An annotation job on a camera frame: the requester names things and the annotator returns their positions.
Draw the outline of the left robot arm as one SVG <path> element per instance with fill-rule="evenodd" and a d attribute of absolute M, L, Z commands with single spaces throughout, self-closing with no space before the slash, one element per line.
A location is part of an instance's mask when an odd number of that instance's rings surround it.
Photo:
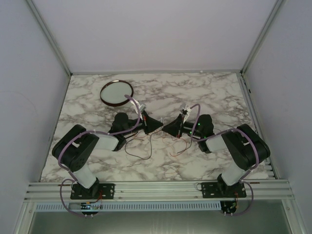
<path fill-rule="evenodd" d="M 94 149 L 119 151 L 126 143 L 127 136 L 143 131 L 149 134 L 162 127 L 163 123 L 143 111 L 137 119 L 129 119 L 126 113 L 115 115 L 107 134 L 87 131 L 75 125 L 52 149 L 52 155 L 74 176 L 74 195 L 82 191 L 88 197 L 95 197 L 100 191 L 98 178 L 86 165 Z"/>

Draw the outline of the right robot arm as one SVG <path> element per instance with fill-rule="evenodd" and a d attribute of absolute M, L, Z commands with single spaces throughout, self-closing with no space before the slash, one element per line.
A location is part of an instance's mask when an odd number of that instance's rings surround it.
<path fill-rule="evenodd" d="M 162 130 L 177 138 L 187 134 L 206 154 L 229 151 L 233 160 L 230 166 L 217 177 L 216 182 L 201 184 L 204 198 L 246 197 L 242 179 L 271 155 L 268 145 L 248 124 L 215 134 L 210 115 L 199 115 L 197 122 L 191 123 L 180 114 Z"/>

